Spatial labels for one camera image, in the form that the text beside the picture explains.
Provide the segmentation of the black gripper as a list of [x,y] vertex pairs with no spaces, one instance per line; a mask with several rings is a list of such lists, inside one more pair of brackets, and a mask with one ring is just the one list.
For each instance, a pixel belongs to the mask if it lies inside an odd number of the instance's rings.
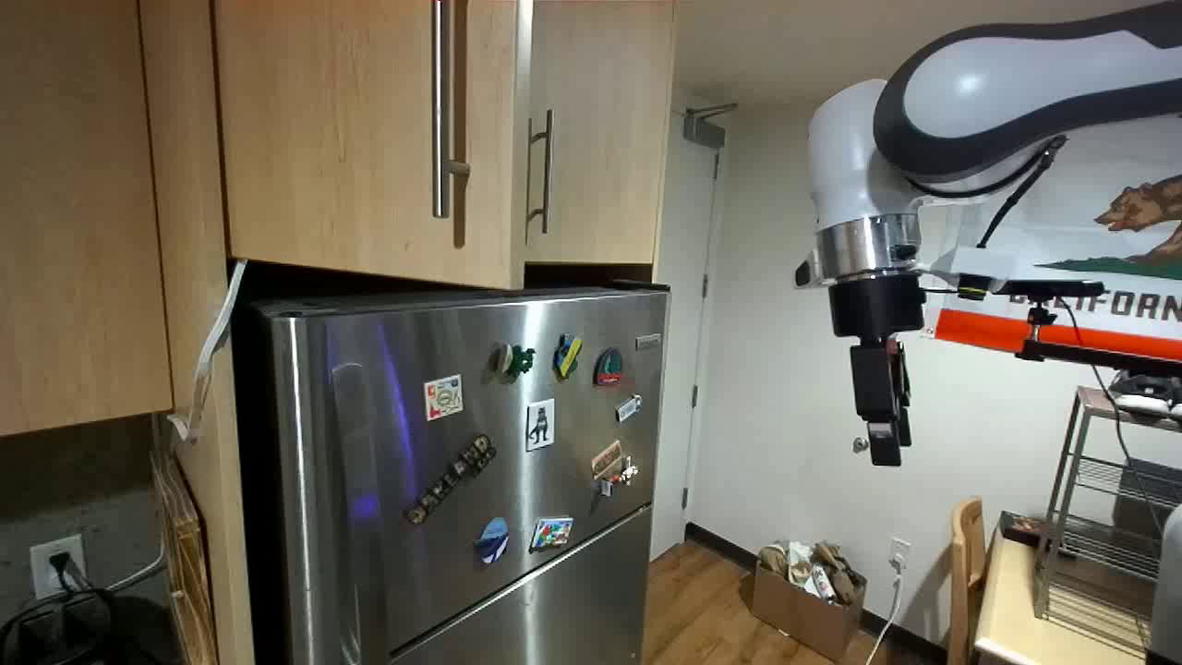
[[853,335],[853,404],[857,412],[871,420],[871,464],[889,464],[889,431],[901,461],[901,455],[911,452],[901,331],[917,331],[924,324],[924,289],[917,278],[838,280],[827,289],[827,299],[831,327],[838,335]]

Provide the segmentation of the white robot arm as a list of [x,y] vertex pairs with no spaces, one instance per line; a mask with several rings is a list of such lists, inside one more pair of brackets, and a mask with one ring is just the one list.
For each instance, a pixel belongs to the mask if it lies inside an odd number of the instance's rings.
[[911,444],[901,340],[1168,372],[1178,327],[1098,315],[1178,293],[1182,0],[954,29],[810,119],[812,266],[850,344],[853,439]]

